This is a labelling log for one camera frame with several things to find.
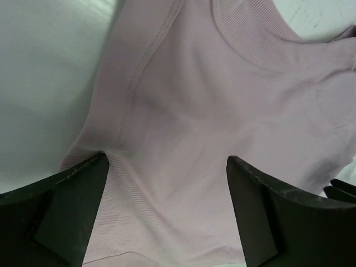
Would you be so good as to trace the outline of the mauve tank top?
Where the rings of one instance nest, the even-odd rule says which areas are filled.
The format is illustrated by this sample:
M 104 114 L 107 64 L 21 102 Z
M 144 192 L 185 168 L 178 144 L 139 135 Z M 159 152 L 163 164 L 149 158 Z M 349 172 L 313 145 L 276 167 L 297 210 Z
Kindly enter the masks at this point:
M 226 161 L 316 194 L 352 162 L 355 26 L 308 43 L 271 1 L 126 1 L 61 167 L 97 151 L 84 266 L 242 263 Z

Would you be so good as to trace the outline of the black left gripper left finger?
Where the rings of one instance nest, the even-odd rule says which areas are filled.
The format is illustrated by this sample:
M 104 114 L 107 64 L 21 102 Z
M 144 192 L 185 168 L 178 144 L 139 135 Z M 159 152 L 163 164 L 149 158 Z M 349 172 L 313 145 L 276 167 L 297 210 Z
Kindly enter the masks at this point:
M 108 167 L 97 154 L 1 194 L 1 266 L 81 266 Z

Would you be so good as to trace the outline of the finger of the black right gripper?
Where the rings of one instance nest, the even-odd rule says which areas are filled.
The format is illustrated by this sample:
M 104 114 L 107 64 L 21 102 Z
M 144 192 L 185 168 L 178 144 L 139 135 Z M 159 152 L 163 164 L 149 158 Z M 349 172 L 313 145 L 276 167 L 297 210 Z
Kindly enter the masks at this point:
M 324 192 L 329 199 L 356 203 L 356 187 L 347 182 L 333 179 L 330 185 L 324 188 Z

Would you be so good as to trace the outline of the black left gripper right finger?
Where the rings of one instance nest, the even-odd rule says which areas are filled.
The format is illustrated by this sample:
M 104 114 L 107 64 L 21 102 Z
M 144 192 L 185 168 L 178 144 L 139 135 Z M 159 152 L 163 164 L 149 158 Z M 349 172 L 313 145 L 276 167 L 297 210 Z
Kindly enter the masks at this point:
M 355 203 L 311 194 L 236 156 L 226 172 L 248 267 L 355 265 Z

